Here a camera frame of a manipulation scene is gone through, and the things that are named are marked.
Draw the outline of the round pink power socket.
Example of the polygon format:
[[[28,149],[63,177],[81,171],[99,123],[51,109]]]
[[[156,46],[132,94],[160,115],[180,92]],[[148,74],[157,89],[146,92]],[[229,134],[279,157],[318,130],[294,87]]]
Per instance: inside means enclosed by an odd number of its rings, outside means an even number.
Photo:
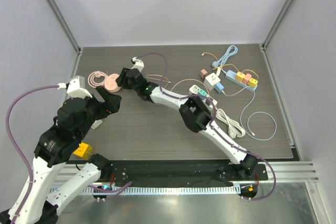
[[[117,73],[113,73],[106,77],[103,86],[109,93],[116,93],[121,90],[121,87],[117,84],[118,77],[119,75]]]

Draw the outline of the white cube plug adapter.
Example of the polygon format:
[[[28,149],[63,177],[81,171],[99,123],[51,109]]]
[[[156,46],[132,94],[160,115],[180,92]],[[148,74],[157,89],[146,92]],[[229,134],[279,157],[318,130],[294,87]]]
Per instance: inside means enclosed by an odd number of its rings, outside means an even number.
[[[97,127],[99,127],[101,124],[102,124],[102,120],[96,120],[93,124],[92,124],[92,126],[91,126],[91,128],[93,129],[93,130],[95,130]]]

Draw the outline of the yellow cube plug adapter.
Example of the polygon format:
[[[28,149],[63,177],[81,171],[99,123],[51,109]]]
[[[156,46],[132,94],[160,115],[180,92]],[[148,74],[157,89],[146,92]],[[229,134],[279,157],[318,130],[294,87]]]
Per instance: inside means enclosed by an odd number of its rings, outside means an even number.
[[[88,160],[92,154],[93,147],[87,143],[80,143],[79,147],[72,153],[74,156]]]

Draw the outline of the white power strip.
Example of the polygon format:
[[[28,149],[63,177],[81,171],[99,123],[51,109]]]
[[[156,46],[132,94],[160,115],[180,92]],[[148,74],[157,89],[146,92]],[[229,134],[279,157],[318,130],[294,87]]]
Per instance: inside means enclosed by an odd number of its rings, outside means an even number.
[[[210,111],[213,111],[214,108],[216,108],[217,106],[217,101],[212,98],[205,90],[201,89],[197,85],[193,85],[189,88],[189,94],[200,95],[201,100]]]

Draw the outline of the teal charger plug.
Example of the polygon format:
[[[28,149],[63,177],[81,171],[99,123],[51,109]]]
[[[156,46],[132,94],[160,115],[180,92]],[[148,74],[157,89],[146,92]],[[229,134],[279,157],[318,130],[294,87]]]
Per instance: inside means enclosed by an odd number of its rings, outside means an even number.
[[[208,98],[208,93],[203,89],[199,89],[197,93],[200,95],[200,98],[203,100]]]

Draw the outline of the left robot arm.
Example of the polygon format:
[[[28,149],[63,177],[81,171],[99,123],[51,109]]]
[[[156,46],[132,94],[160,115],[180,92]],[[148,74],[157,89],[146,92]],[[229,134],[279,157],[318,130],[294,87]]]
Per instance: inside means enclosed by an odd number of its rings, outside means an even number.
[[[103,101],[83,89],[79,97],[67,99],[53,118],[34,150],[33,163],[25,159],[28,178],[12,208],[1,212],[1,223],[56,223],[64,208],[95,181],[111,177],[111,163],[100,154],[92,155],[83,169],[49,194],[50,188],[72,153],[79,147],[95,121],[105,119],[120,109],[122,98],[103,87],[96,91]]]

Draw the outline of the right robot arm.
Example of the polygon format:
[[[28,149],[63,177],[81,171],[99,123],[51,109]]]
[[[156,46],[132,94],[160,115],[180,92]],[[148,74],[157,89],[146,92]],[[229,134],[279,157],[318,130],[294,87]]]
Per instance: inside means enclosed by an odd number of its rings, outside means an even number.
[[[185,126],[214,143],[236,167],[241,179],[255,176],[258,158],[231,139],[215,122],[216,112],[211,112],[204,102],[204,95],[181,95],[147,81],[138,69],[123,68],[116,80],[117,85],[133,90],[144,101],[165,105],[178,111]]]

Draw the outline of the white cube socket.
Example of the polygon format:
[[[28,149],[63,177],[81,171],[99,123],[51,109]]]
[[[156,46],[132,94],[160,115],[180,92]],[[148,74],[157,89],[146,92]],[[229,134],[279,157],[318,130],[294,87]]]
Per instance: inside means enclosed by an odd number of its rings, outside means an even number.
[[[215,85],[220,82],[220,78],[215,73],[208,74],[204,78],[204,85],[209,91],[215,88]]]

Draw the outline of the yellow plug on strip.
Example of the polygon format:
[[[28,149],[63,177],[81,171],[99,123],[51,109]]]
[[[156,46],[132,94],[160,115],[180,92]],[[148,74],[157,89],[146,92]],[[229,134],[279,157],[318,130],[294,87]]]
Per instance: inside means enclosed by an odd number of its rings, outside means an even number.
[[[235,77],[235,79],[236,79],[237,81],[239,81],[239,82],[242,82],[244,76],[245,76],[244,73],[242,73],[242,72],[237,72],[237,73],[236,73],[236,77]]]

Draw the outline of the pink plug on strip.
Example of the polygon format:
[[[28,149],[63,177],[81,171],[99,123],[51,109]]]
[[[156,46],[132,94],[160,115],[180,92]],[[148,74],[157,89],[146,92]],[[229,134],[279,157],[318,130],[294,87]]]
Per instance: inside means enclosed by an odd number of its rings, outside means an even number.
[[[247,73],[247,74],[245,74],[245,76],[242,80],[242,83],[247,85],[247,83],[249,82],[250,79],[251,79],[251,74]]]

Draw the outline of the small pink charger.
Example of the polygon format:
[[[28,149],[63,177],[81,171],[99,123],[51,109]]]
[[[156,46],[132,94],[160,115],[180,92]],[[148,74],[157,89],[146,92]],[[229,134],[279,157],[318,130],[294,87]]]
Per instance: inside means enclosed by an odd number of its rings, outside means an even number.
[[[209,73],[205,69],[202,69],[200,71],[200,76],[201,76],[202,79],[205,79],[208,75],[209,75]]]

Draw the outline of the light blue charger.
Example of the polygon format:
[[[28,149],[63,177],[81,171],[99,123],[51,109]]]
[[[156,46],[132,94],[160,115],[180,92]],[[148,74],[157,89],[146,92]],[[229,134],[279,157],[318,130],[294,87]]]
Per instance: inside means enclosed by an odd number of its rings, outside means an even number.
[[[218,92],[218,93],[222,93],[224,91],[224,86],[218,82],[214,85],[214,89]]]

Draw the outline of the blue power strip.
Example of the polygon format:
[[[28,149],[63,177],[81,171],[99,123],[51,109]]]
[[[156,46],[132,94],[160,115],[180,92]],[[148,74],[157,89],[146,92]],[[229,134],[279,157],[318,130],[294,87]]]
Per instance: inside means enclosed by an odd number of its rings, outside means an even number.
[[[246,79],[246,75],[243,73],[236,73],[232,70],[228,70],[225,74],[225,77],[232,81],[233,83],[241,86],[242,88],[245,88],[249,91],[255,91],[258,87],[258,81],[253,79],[253,78],[249,78]]]

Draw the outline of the yellow usb charger on strip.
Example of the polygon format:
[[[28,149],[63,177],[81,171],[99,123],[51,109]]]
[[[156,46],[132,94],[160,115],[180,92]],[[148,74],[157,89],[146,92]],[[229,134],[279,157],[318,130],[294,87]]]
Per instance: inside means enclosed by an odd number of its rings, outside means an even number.
[[[254,78],[250,78],[250,79],[247,81],[247,85],[248,85],[249,87],[255,88],[255,87],[257,87],[257,85],[258,85],[258,80],[257,80],[257,79],[254,79]]]

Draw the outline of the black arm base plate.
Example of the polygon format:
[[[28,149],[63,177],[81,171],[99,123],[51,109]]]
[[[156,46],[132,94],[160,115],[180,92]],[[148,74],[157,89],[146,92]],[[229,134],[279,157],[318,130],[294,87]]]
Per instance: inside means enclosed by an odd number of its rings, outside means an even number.
[[[265,165],[259,163],[249,175],[244,175],[238,165],[227,159],[130,160],[110,161],[99,180],[109,182],[111,179],[118,186],[132,181],[133,187],[187,187],[224,185],[241,180],[267,181],[268,174]]]

